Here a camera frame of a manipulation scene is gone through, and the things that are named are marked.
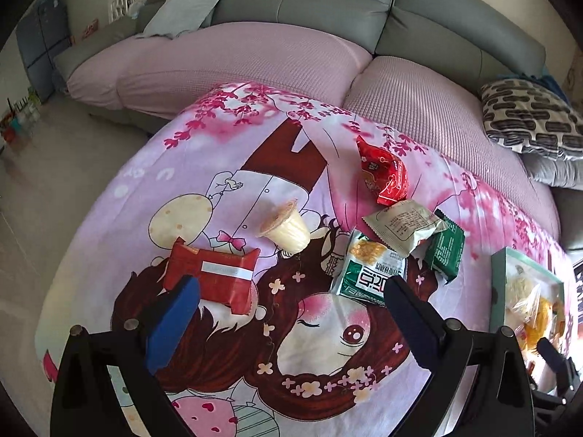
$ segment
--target cabinet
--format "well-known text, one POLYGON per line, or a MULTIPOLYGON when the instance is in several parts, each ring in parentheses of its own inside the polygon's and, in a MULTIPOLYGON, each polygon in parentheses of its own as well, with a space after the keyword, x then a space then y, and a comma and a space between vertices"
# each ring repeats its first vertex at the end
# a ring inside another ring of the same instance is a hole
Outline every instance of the cabinet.
POLYGON ((54 57, 71 45, 67 9, 62 0, 42 0, 16 26, 16 40, 28 80, 42 102, 55 91, 54 57))

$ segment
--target patterned pillow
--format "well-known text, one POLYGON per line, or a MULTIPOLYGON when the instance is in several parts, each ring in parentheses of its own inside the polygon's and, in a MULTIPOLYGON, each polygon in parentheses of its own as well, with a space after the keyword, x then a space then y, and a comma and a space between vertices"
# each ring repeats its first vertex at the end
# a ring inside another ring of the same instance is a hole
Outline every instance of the patterned pillow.
POLYGON ((491 82, 480 91, 492 141, 517 153, 583 159, 583 118, 551 91, 519 78, 491 82))

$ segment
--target tile floor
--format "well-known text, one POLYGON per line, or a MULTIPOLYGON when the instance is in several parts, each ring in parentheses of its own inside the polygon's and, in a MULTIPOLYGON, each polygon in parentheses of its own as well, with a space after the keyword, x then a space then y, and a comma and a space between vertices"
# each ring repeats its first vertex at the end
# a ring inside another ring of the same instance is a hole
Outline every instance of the tile floor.
POLYGON ((34 352, 44 297, 66 248, 145 133, 54 96, 30 139, 0 154, 0 381, 39 437, 48 437, 51 388, 34 352))

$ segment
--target pink cartoon blanket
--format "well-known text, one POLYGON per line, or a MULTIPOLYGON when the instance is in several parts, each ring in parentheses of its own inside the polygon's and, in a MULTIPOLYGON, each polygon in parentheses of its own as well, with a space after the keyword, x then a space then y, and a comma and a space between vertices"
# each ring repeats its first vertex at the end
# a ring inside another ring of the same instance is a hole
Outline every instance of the pink cartoon blanket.
MULTIPOLYGON (((459 277, 447 286, 421 259, 407 259, 415 294, 443 317, 486 330, 490 255, 509 246, 552 263, 566 284, 572 333, 569 260, 481 179, 390 126, 256 83, 227 84, 155 135, 77 231, 37 329, 47 378, 56 379, 73 324, 121 327, 164 293, 160 278, 177 236, 237 255, 260 248, 251 312, 234 316, 203 300, 156 375, 177 411, 199 437, 388 435, 428 374, 384 308, 328 293, 351 229, 372 234, 361 217, 380 210, 361 176, 358 135, 403 160, 409 198, 438 207, 466 232, 459 277), (257 237, 273 206, 293 198, 311 231, 295 256, 257 237)), ((110 371, 134 432, 145 435, 119 370, 110 371)))

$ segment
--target red snack package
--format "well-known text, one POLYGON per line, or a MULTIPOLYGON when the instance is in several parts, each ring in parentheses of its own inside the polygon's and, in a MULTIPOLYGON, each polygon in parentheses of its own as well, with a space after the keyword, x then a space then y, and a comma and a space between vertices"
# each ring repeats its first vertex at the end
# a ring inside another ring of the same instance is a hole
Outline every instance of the red snack package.
POLYGON ((362 136, 356 140, 364 182, 382 205, 396 204, 407 198, 409 179, 403 161, 383 148, 368 144, 362 136))
POLYGON ((191 248, 180 237, 174 242, 162 279, 167 291, 172 290, 182 276, 198 278, 200 298, 225 304, 235 315, 251 310, 251 281, 261 250, 255 248, 245 256, 191 248))

